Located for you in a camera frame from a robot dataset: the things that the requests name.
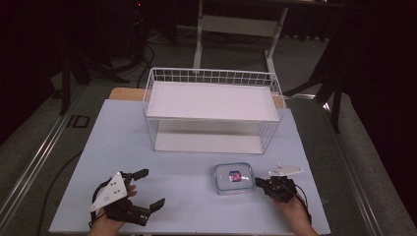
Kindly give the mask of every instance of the white object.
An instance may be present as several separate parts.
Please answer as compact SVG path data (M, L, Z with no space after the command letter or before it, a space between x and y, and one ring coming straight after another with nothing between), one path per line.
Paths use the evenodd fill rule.
M144 101L154 149L264 153L285 107L276 75L198 71L151 69Z
M106 207L128 195L125 183L120 172L110 180L104 190L98 195L94 203L92 203L89 211L93 212L102 207Z
M276 168L269 171L268 174L270 176L287 176L301 172L304 172L303 168L278 163Z
M229 198L219 196L213 188L212 169L217 164L247 162L254 176L266 178L268 171L282 162L304 169L304 174L292 179L308 196L313 227L319 234L330 233L289 109L284 109L285 119L267 151L254 158L250 154L153 151L147 123L144 117L138 117L144 105L138 101L105 100L50 225L51 232L87 234L91 195L103 176L117 170L147 168L152 174L138 184L139 193L130 200L135 206L149 206L155 199L166 198L165 205L152 214L146 227L125 224L120 234L290 235L284 216L262 189Z

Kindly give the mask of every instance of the white table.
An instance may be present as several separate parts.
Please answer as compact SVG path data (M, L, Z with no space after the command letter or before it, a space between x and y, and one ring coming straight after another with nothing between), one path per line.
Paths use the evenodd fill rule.
M54 233L89 231L89 207L97 186L117 171L149 169L149 176L132 184L136 206L149 207L166 198L148 225L126 224L125 234L291 234L283 215L260 188L235 196L219 196L213 168L220 163L248 162L256 177L268 178L277 163L304 169L291 176L305 191L313 227L330 233L322 203L310 171L291 111L285 109L265 154L208 154L155 152L151 149L143 103L105 100L83 155L50 226Z

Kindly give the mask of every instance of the cable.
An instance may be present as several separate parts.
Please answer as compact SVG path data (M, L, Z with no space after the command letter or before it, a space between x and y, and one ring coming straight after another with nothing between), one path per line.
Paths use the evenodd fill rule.
M306 193L304 193L304 190L300 186L298 186L298 185L295 185L295 187L297 187L299 190L301 190L301 192L304 195L304 201L306 202L305 205L306 205L306 207L309 207L309 204L307 202L307 196L306 196Z
M245 39L242 40L237 40L232 38L232 33L224 33L224 32L215 32L215 31L211 31L209 33L207 33L207 35L219 35L223 38L223 40L216 40L213 38L207 38L206 40L211 42L211 43L215 43L215 44L229 44L229 43L256 43L259 40L262 39L261 36L247 36Z
M197 33L196 30L191 30L189 32L184 32L184 33L181 33L180 35L178 35L177 39L186 37L188 35L194 35L196 33ZM168 40L166 38L164 40L157 40L159 37L164 37L164 35L162 33L159 33L155 36L151 36L150 38L147 39L147 41L152 42L152 43L158 43L158 44L165 44L165 43L170 43L171 42L170 40Z
M94 193L92 194L92 203L94 203L95 202L95 199L97 198L97 195L98 195L98 192L102 189L102 188L104 188L104 187L106 187L107 185L108 185L108 183L110 183L110 181L111 181L111 179L109 179L109 180L107 180L107 181L105 181L105 182L103 182L103 183L101 183L98 187L97 187L97 189L95 189L95 191L94 191ZM99 216L99 217L96 217L96 215L95 215L95 211L93 211L93 212L91 212L90 213L90 216L91 216L91 221L89 222L89 228L91 228L92 227L92 224L96 221L96 220L98 220L99 218L101 218L102 216L104 216L105 215L105 213L103 213L101 216Z
M139 83L141 82L141 79L142 79L142 76L144 75L144 73L147 71L147 69L151 69L152 68L152 64L151 63L152 63L153 58L154 58L154 55L155 55L155 52L154 52L153 48L151 48L147 43L145 44L145 47L149 48L149 50L151 51L152 55L151 55L149 61L148 61L148 59L145 56L143 58L145 64L147 64L147 65L145 66L144 70L141 72L141 74L138 77L138 82L136 84L136 88L137 89L139 88Z
M114 72L114 73L120 73L120 72L125 72L129 69L136 69L139 67L140 65L140 59L138 56L133 56L131 59L131 62L127 65L124 66L120 66L120 67L116 67L116 68L109 68L108 71L110 72Z
M123 74L117 74L119 77L121 77L121 78L123 78L123 77L125 77L125 76L127 76L127 75L130 75L130 74L132 74L132 73L134 73L134 72L136 72L136 71L138 71L138 69L140 68L140 66L138 65L138 66L136 66L135 68L133 68L132 70L130 70L130 71L128 71L128 72L125 72L125 73L123 73Z
M58 174L55 175L54 179L52 180L52 183L49 185L49 188L46 192L46 196L45 199L43 200L43 205L42 205L42 211L40 213L40 218L39 218L39 222L37 224L37 230L36 230L36 236L40 235L40 230L42 229L42 224L43 224L43 218L45 215L45 209L46 209L46 204L48 202L48 198L49 198L49 194L56 182L56 180L58 179L58 177L61 175L62 171L64 171L64 169L73 161L75 160L77 157L79 157L81 154L83 153L83 151L78 152L77 154L75 154L73 157L71 157L71 159L69 159L67 161L67 163L65 163L65 165L59 170Z

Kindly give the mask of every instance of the black cable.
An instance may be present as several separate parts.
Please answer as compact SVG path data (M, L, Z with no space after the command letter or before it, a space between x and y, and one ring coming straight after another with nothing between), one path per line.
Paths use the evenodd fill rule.
M48 198L49 198L49 194L56 182L56 180L58 179L58 177L61 175L62 171L64 171L64 169L73 161L75 160L77 157L79 157L81 155L81 153L83 153L83 151L78 152L77 154L75 154L73 157L71 157L71 159L69 159L67 161L67 163L65 163L65 165L59 170L58 174L55 175L54 179L52 180L52 183L50 184L48 191L46 192L46 196L45 199L43 200L43 205L42 205L42 211L40 213L40 218L39 218L39 223L37 224L37 231L36 231L36 236L40 235L40 230L42 229L42 224L43 224L43 218L44 218L44 214L45 214L45 209L46 209L46 204L48 202Z
M111 181L111 179L109 179L109 180L107 180L107 181L105 181L105 182L101 183L101 184L100 184L100 185L99 185L99 186L95 189L94 193L92 194L92 201L91 201L91 203L92 203L92 204L95 202L95 199L97 198L98 192L99 192L102 188L106 187L106 186L108 185L108 183L110 183L110 181ZM92 224L93 224L93 223L94 223L97 219L101 218L103 215L101 215L100 217L96 217L96 215L95 215L95 211L93 211L93 212L91 212L91 213L90 213L90 216L91 216L91 221L89 222L89 227L91 227L91 226L92 226Z
M91 220L91 221L89 222L89 228L92 228L92 225L94 224L94 222L95 222L96 220L98 220L98 219L102 218L103 216L105 216L105 212L104 212L102 215L100 215L99 217L94 217L94 220Z
M306 205L306 207L309 207L309 203L307 202L307 196L306 196L306 193L304 193L304 190L298 185L295 185L295 187L297 187L299 190L301 190L301 192L304 195L304 201L306 202L305 205Z
M144 76L144 73L147 71L147 69L151 69L152 68L152 61L155 55L155 52L153 50L153 48L151 48L147 43L145 44L145 47L149 48L150 52L152 53L150 60L148 61L148 59L144 56L144 62L145 64L147 64L144 68L144 70L141 72L141 74L138 77L138 82L136 84L136 88L139 88L139 83L141 82L142 77Z
M219 35L223 38L222 41L213 39L213 38L206 38L207 41L215 44L229 44L229 43L256 43L261 40L261 36L247 36L245 39L237 40L232 38L231 33L224 33L224 32L210 32L208 34Z
M139 57L134 56L131 59L131 62L129 64L123 65L123 66L120 66L120 67L116 67L116 68L109 68L108 71L113 72L113 73L120 73L120 72L125 72L129 69L137 68L137 67L139 67L139 65L140 65Z

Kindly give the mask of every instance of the purple label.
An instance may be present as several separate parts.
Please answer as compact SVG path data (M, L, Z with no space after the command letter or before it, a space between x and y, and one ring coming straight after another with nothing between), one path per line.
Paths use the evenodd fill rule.
M242 180L242 175L239 171L233 170L229 172L230 182L240 182Z

